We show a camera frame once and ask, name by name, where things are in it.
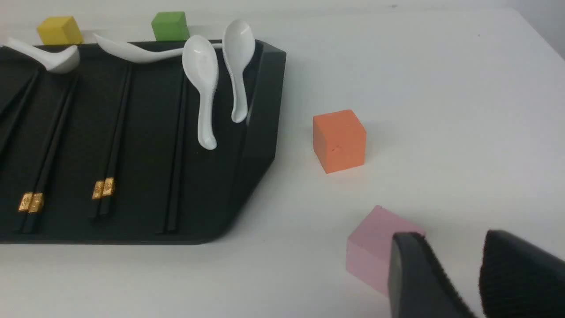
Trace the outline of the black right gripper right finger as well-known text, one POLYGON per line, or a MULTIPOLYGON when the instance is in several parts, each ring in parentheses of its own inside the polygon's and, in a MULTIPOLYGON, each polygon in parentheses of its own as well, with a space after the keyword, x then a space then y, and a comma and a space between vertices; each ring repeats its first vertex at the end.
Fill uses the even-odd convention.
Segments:
POLYGON ((504 230, 489 230, 479 293, 487 318, 562 318, 565 263, 504 230))

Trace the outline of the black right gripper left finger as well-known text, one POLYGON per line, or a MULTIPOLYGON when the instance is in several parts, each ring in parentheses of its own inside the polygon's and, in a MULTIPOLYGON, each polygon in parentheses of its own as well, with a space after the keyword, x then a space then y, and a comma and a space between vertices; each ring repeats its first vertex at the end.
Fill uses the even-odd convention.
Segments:
POLYGON ((393 235, 388 298, 392 318, 476 317, 420 233, 393 235))

